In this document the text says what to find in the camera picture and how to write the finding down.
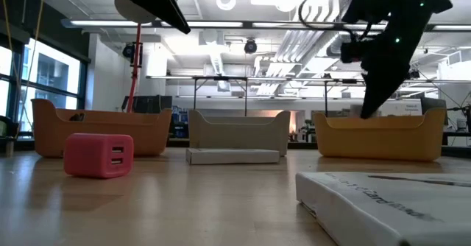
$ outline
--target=usb port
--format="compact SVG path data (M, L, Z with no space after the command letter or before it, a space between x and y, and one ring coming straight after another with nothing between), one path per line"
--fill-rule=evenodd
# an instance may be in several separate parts
M123 147L113 147L111 149L111 152L113 152L113 153L123 153L123 151L124 151Z
M111 159L111 164L112 164L112 165L122 164L122 163L123 163L123 159L122 159L122 158L112 158L112 159Z

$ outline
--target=wooden table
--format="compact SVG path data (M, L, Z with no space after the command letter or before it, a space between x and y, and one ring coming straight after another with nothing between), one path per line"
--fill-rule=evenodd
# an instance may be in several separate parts
M135 160L112 180L73 178L60 159L0 158L0 245L335 245L296 201L297 172L471 173L471 162L320 158L290 150L280 164L189 166L185 149Z

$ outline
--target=beige plastic bin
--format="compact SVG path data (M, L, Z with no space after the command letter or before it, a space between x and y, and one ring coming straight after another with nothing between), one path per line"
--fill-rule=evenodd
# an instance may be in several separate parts
M434 161L442 152L445 109L424 116L326 118L314 114L319 151L325 157Z
M129 135L134 139L135 155L159 155L169 136L171 110L160 114L119 113L97 110L56 109L47 99L32 99L35 149L44 157L60 157L65 139L73 133ZM71 122L84 113L83 122Z
M189 112L190 148L277 150L288 149L289 119L283 111L276 117L203 117Z

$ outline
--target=white box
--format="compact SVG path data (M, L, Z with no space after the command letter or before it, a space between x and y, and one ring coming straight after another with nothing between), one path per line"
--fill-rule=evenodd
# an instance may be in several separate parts
M296 191L340 246L471 245L471 175L303 172Z
M189 164L264 164L280 162L275 150L192 149L186 150Z

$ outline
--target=ceiling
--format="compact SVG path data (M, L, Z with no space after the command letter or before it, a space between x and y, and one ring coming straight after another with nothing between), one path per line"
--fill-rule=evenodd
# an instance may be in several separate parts
M431 22L448 24L471 24L469 12L471 0L451 0L454 8L447 12L434 15ZM114 7L114 0L46 0L55 9L71 19L122 19ZM218 21L291 21L294 11L282 12L274 5L253 5L251 0L236 0L232 10L221 10L216 0L178 0L178 5L188 20L218 20ZM161 35L167 43L174 59L169 61L169 68L202 68L210 63L210 56L193 52L198 47L198 34L201 30L194 29L189 35L184 35L175 29L143 29L145 35ZM222 61L231 64L253 65L257 55L244 54L243 48L247 38L254 38L258 44L260 55L273 55L285 39L285 30L245 30L224 29L224 42L229 44L229 52L222 54ZM108 29L104 37L110 34L134 35L135 29ZM458 46L471 46L469 33L425 33L413 60L421 60L434 52ZM358 64L336 66L345 71L358 71ZM435 63L422 67L423 71L431 74L436 71Z

